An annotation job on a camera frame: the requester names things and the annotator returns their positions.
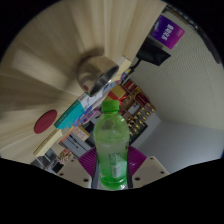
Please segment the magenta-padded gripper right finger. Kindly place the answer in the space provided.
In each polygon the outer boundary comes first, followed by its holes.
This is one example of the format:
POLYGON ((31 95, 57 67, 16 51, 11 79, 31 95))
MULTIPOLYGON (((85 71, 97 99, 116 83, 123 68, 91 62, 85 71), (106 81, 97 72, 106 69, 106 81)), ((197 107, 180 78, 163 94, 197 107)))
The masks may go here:
POLYGON ((145 156, 133 146, 128 148, 127 186, 140 188, 168 175, 168 171, 154 156, 145 156))

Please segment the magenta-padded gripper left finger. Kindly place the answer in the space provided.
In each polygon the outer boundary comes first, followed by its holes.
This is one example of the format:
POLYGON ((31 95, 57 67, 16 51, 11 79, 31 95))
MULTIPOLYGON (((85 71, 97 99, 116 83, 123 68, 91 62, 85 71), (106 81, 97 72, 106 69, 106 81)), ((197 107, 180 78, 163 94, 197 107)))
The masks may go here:
POLYGON ((99 164, 96 148, 92 148, 78 159, 70 159, 57 175, 83 188, 96 189, 99 178, 99 164))

